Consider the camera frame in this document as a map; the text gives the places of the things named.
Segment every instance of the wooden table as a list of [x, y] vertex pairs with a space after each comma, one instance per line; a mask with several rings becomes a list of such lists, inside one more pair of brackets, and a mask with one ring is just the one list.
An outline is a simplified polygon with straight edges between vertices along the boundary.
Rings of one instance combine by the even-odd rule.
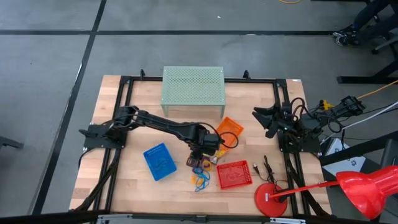
[[[119, 80], [120, 76], [104, 76], [92, 122], [98, 124], [111, 119]], [[287, 86], [290, 99], [298, 96], [304, 98], [300, 80], [287, 80]], [[265, 138], [265, 130], [251, 114], [255, 106], [271, 107], [274, 104], [273, 87], [266, 83], [225, 83], [225, 92], [224, 115], [237, 121], [244, 127], [244, 131], [239, 137], [239, 146], [222, 157], [219, 164], [247, 160], [253, 184], [221, 190], [214, 167], [210, 172], [209, 186], [205, 190], [195, 193], [195, 186], [191, 182], [192, 168], [185, 165], [190, 154], [188, 146], [175, 136], [150, 128], [137, 128], [128, 133], [126, 147], [121, 153], [111, 208], [113, 212], [262, 215], [256, 208], [253, 197], [257, 187], [264, 181], [255, 173], [252, 163], [259, 166], [261, 175], [266, 178], [267, 172], [262, 165], [263, 156], [266, 155], [275, 172], [275, 178], [286, 180], [284, 159], [279, 151], [277, 137]], [[135, 81], [131, 104], [138, 106], [141, 110], [163, 117], [160, 106], [161, 93], [162, 82]], [[280, 91], [280, 97], [283, 101], [282, 91]], [[170, 109], [168, 119], [177, 122], [202, 121], [210, 123], [214, 127], [221, 122], [217, 107], [201, 106], [173, 107]], [[142, 154], [162, 142], [168, 147], [177, 166], [177, 171], [156, 182]], [[103, 155], [104, 149], [95, 149], [82, 159], [70, 208], [79, 206], [97, 184]], [[317, 158], [309, 153], [300, 155], [306, 185], [323, 182], [322, 170]], [[282, 188], [287, 187], [287, 184], [282, 181], [278, 182], [278, 185]], [[107, 189], [108, 187], [105, 186], [100, 208], [104, 207]], [[322, 208], [330, 213], [326, 189], [313, 189], [311, 193]], [[299, 194], [297, 194], [297, 203], [298, 210], [303, 213]], [[284, 216], [291, 216], [290, 203], [287, 208]]]

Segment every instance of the red basket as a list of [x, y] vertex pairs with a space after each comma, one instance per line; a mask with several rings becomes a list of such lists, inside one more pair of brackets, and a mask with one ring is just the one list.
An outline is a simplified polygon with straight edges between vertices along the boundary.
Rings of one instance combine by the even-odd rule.
[[[232, 120], [229, 117], [225, 117], [223, 122], [221, 122], [221, 124], [218, 126], [217, 128], [217, 133], [218, 134], [222, 134], [225, 132], [232, 132], [234, 133], [236, 136], [239, 136], [243, 131], [243, 127], [240, 126], [237, 122], [235, 122], [234, 120]], [[224, 144], [229, 146], [229, 147], [233, 147], [235, 145], [236, 142], [236, 138], [235, 136], [233, 136], [232, 134], [223, 134], [221, 136], [222, 139], [224, 139]], [[229, 148], [220, 145], [220, 150], [221, 151], [228, 151]]]
[[219, 165], [217, 174], [222, 190], [253, 184], [247, 161]]

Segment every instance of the blue lanyard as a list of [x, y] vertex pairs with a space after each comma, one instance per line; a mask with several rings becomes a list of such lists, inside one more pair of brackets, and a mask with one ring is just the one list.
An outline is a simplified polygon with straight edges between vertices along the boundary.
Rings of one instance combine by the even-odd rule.
[[198, 176], [195, 192], [199, 192], [199, 191], [205, 189], [209, 185], [209, 181], [210, 181], [209, 172], [203, 170], [201, 167], [193, 168], [192, 172]]

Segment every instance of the orange cord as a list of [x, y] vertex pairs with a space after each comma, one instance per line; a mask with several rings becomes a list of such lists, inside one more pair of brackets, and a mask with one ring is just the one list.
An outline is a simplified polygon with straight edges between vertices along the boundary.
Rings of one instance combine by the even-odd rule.
[[385, 89], [385, 88], [387, 88], [387, 87], [389, 87], [389, 86], [391, 86], [391, 85], [393, 85], [393, 84], [395, 84], [395, 83], [397, 83], [397, 82], [398, 82], [398, 80], [393, 81], [392, 83], [390, 83], [390, 84], [388, 84], [388, 85], [385, 85], [385, 86], [383, 86], [383, 87], [381, 87], [381, 88], [378, 88], [377, 90], [374, 90], [374, 91], [372, 91], [372, 92], [370, 92], [370, 93], [367, 93], [367, 94], [365, 94], [365, 95], [362, 95], [362, 96], [360, 96], [360, 97], [357, 97], [357, 99], [361, 99], [361, 98], [364, 98], [365, 96], [369, 96], [369, 95], [372, 95], [373, 93], [377, 93], [378, 91], [380, 91], [380, 90], [382, 90], [382, 89]]

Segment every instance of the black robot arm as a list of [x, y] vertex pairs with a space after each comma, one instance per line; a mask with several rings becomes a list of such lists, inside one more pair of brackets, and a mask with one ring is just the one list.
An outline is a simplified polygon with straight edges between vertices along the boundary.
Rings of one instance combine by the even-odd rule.
[[[301, 100], [302, 104], [292, 111], [292, 103], [296, 100]], [[296, 98], [282, 106], [275, 104], [271, 108], [255, 107], [252, 114], [267, 130], [267, 138], [273, 138], [275, 134], [279, 133], [279, 137], [285, 139], [283, 140], [283, 145], [286, 145], [284, 149], [306, 151], [308, 149], [303, 147], [303, 143], [308, 143], [318, 137], [323, 132], [322, 127], [327, 125], [332, 132], [338, 133], [343, 128], [339, 118], [360, 115], [364, 109], [365, 106], [362, 105], [362, 102], [353, 96], [347, 96], [341, 100], [340, 104], [325, 111], [309, 111], [305, 107], [304, 100]], [[336, 123], [338, 129], [332, 128], [331, 123]]]
[[[187, 165], [190, 167], [198, 167], [203, 154], [214, 155], [220, 148], [220, 144], [224, 143], [218, 133], [211, 134], [201, 123], [178, 123], [140, 110], [136, 106], [121, 107], [116, 119], [107, 124], [103, 133], [98, 133], [95, 137], [119, 142], [123, 141], [122, 137], [126, 131], [132, 131], [138, 127], [149, 127], [173, 134], [179, 140], [187, 143], [192, 150], [187, 160]], [[89, 131], [80, 130], [80, 132], [87, 138], [93, 136], [90, 129]]]

